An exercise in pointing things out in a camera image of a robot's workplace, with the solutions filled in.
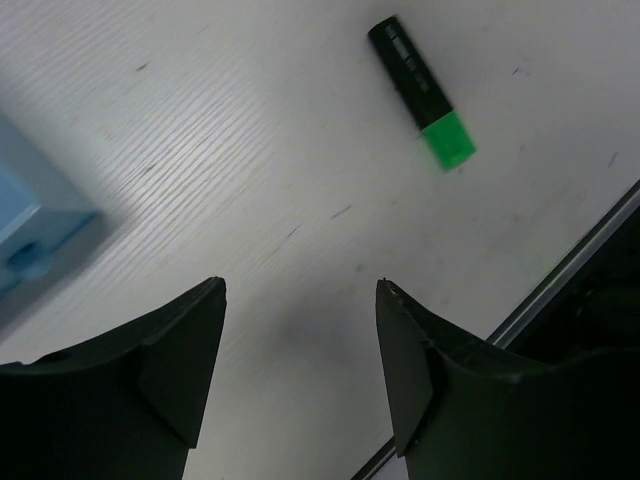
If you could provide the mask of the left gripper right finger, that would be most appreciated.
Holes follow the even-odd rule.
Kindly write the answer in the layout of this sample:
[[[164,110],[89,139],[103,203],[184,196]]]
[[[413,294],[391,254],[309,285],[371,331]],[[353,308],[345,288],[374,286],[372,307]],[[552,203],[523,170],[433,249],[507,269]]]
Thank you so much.
[[[635,479],[639,352],[545,364],[376,286],[397,454],[413,479]]]

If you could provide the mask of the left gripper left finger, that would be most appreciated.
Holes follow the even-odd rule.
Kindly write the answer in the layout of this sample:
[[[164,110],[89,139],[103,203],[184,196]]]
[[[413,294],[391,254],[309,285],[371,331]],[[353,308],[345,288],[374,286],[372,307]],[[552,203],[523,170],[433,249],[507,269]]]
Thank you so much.
[[[197,446],[222,278],[92,339],[1,368],[5,479],[179,479]]]

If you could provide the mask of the black green highlighter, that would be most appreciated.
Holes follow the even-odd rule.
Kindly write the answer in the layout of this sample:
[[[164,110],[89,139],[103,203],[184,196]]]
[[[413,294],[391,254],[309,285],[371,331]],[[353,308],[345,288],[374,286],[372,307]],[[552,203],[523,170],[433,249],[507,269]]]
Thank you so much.
[[[440,166],[465,162],[476,151],[472,139],[399,18],[372,27],[368,39]]]

